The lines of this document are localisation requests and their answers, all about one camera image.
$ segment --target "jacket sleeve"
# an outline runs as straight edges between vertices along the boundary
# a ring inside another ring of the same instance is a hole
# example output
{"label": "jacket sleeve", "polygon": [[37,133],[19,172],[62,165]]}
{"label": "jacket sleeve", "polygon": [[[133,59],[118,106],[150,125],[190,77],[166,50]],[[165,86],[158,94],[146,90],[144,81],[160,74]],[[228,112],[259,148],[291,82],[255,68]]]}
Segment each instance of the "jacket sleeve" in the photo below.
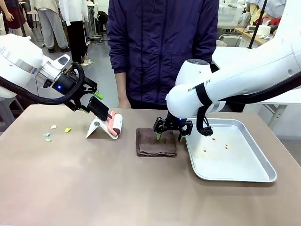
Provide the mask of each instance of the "jacket sleeve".
{"label": "jacket sleeve", "polygon": [[71,23],[69,21],[68,0],[60,0],[60,10],[64,21],[66,21],[67,26],[70,26]]}
{"label": "jacket sleeve", "polygon": [[204,0],[193,41],[193,57],[212,61],[216,49],[219,0]]}
{"label": "jacket sleeve", "polygon": [[108,44],[114,73],[127,72],[128,34],[126,15],[120,0],[110,0],[108,15]]}
{"label": "jacket sleeve", "polygon": [[84,15],[85,21],[89,22],[87,0],[81,1],[81,10],[82,10],[82,14]]}

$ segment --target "stool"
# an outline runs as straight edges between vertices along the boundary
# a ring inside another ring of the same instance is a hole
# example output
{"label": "stool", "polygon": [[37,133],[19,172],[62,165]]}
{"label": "stool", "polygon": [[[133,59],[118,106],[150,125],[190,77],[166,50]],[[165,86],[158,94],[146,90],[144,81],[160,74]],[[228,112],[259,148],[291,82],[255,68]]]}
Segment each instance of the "stool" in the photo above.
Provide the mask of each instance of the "stool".
{"label": "stool", "polygon": [[15,102],[18,106],[18,108],[20,109],[19,111],[24,111],[17,98],[0,98],[0,117],[5,123],[4,126],[0,126],[0,132],[4,132],[15,121],[15,117],[13,114],[15,110],[10,109],[10,105],[13,102]]}

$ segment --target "white stand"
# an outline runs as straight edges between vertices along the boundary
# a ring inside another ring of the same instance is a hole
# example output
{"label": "white stand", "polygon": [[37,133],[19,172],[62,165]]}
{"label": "white stand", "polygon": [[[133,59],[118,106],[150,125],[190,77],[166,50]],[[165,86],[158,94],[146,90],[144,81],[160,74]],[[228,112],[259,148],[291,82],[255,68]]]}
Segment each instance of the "white stand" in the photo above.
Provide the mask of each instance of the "white stand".
{"label": "white stand", "polygon": [[86,139],[94,132],[95,129],[97,129],[97,127],[101,127],[112,139],[116,140],[118,138],[118,136],[114,136],[108,131],[108,122],[101,121],[99,118],[95,117],[95,119],[91,122]]}

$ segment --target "hand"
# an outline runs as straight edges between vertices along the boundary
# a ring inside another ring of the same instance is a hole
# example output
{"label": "hand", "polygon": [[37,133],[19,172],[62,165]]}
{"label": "hand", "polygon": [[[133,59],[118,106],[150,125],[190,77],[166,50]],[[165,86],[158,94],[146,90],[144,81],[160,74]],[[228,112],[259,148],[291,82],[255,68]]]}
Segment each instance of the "hand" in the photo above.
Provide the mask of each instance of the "hand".
{"label": "hand", "polygon": [[118,108],[132,108],[132,107],[128,99],[124,98],[119,100]]}
{"label": "hand", "polygon": [[10,13],[5,14],[5,18],[9,21],[12,22],[14,20],[13,15],[11,15]]}

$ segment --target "purple jacket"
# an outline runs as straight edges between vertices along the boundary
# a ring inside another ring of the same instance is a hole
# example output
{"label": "purple jacket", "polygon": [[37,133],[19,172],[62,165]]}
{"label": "purple jacket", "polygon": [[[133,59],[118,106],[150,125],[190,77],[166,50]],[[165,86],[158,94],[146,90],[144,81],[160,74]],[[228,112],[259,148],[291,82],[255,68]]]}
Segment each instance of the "purple jacket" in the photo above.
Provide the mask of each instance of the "purple jacket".
{"label": "purple jacket", "polygon": [[210,63],[218,7],[219,0],[110,0],[111,64],[127,73],[127,95],[165,105],[186,59]]}

